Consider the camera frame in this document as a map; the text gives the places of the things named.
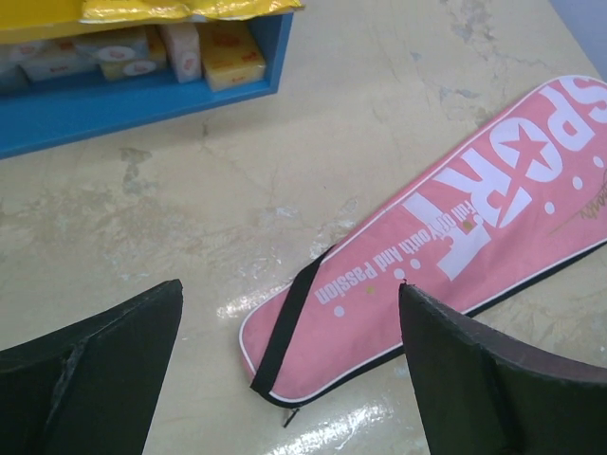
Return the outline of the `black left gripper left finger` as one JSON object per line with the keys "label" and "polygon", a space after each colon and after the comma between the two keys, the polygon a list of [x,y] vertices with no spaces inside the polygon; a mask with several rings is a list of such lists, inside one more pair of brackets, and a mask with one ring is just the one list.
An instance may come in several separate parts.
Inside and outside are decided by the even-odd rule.
{"label": "black left gripper left finger", "polygon": [[182,309],[166,281],[2,351],[2,453],[142,453]]}

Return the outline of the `yellow snack bag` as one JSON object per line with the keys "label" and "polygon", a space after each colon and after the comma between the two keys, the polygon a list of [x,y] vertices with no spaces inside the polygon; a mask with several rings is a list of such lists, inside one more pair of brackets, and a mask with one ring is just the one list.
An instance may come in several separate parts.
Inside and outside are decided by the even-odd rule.
{"label": "yellow snack bag", "polygon": [[95,0],[83,1],[80,22],[243,21],[303,8],[298,0]]}

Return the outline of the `blue shelf unit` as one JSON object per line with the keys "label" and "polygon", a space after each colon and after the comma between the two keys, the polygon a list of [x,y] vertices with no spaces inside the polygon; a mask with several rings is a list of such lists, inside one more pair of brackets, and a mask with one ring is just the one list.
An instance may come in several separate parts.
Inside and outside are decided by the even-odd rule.
{"label": "blue shelf unit", "polygon": [[36,152],[147,123],[277,92],[292,12],[252,18],[249,28],[267,62],[258,82],[213,92],[204,81],[180,83],[170,70],[108,82],[100,71],[34,82],[1,98],[1,156]]}

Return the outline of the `pale packet bottom shelf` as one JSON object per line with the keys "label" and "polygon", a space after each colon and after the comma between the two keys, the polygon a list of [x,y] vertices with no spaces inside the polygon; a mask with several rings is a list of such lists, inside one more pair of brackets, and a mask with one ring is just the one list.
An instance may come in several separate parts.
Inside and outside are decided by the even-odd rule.
{"label": "pale packet bottom shelf", "polygon": [[153,26],[147,26],[148,54],[145,58],[117,63],[101,63],[101,72],[108,81],[143,76],[167,68],[167,53],[159,33]]}

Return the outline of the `pink racket cover bag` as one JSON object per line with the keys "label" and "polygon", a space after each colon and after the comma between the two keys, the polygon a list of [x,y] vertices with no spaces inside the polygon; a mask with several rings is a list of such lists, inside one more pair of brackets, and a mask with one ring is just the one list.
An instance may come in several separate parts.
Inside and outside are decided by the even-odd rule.
{"label": "pink racket cover bag", "polygon": [[606,84],[538,86],[244,319],[251,388],[298,409],[403,352],[398,289],[475,315],[606,242]]}

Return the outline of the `pink white packet box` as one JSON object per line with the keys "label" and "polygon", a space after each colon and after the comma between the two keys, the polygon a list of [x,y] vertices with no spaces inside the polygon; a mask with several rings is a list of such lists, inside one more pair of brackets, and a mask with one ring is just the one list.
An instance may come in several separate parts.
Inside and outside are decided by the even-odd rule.
{"label": "pink white packet box", "polygon": [[171,67],[179,83],[202,79],[200,41],[193,23],[158,26]]}

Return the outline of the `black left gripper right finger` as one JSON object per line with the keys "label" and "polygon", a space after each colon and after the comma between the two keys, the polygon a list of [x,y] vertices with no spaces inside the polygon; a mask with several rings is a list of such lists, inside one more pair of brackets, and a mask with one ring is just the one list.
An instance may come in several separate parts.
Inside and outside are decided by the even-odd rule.
{"label": "black left gripper right finger", "polygon": [[432,454],[603,454],[606,371],[399,287],[404,352]]}

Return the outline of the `yellow box bottom shelf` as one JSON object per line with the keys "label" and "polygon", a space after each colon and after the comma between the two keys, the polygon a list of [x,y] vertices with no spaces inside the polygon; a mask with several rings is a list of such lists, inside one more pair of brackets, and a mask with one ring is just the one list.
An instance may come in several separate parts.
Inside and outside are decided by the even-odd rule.
{"label": "yellow box bottom shelf", "polygon": [[217,21],[196,26],[201,65],[214,92],[261,81],[267,64],[246,22]]}

